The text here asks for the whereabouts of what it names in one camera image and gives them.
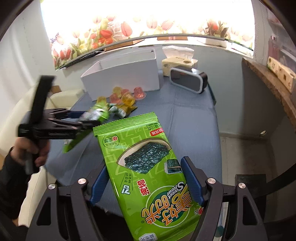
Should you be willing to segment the black sleeved left forearm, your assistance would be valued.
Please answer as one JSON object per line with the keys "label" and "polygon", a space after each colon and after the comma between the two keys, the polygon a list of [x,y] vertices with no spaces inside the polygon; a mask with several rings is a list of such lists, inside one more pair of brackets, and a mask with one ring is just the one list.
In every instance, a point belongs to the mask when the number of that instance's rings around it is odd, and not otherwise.
{"label": "black sleeved left forearm", "polygon": [[1,212],[9,219],[17,219],[26,197],[31,175],[11,157],[11,147],[1,169]]}

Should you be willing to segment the left hand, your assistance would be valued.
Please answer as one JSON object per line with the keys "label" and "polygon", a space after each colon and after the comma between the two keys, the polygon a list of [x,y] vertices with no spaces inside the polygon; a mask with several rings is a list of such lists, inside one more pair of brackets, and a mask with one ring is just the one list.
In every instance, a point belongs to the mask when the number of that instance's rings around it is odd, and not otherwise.
{"label": "left hand", "polygon": [[35,164],[37,167],[40,167],[46,164],[49,151],[49,140],[41,140],[40,144],[36,146],[31,140],[25,137],[18,137],[12,150],[10,151],[10,156],[17,163],[25,165],[25,157],[27,153],[39,154],[39,157],[35,160]]}

